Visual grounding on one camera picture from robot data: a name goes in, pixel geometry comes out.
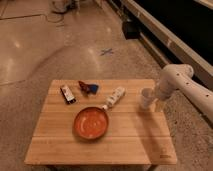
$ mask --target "table leg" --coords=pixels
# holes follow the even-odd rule
[[[157,168],[158,165],[151,165],[147,171],[153,171]]]
[[[46,167],[48,169],[50,169],[50,171],[58,171],[58,169],[55,166],[53,166],[53,165],[46,165]]]

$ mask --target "blue object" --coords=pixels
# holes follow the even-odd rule
[[[98,91],[99,86],[96,84],[88,84],[90,92],[96,94]]]

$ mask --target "tile floor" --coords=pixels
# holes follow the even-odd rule
[[[104,3],[92,0],[81,10],[51,14],[47,0],[0,1],[0,170],[47,170],[26,166],[26,150],[53,79],[159,77],[160,67],[137,40],[125,40],[121,21]],[[113,54],[101,56],[112,48]],[[157,170],[202,170],[212,152],[212,130],[189,101],[177,92],[165,108],[179,158]],[[142,170],[141,166],[75,166],[72,170]]]

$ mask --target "small box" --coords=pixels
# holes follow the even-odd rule
[[[139,28],[133,22],[123,22],[122,30],[126,39],[138,39],[140,37]]]

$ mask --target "black panel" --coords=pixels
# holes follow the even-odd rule
[[[213,11],[193,0],[136,0],[192,49],[213,63]]]

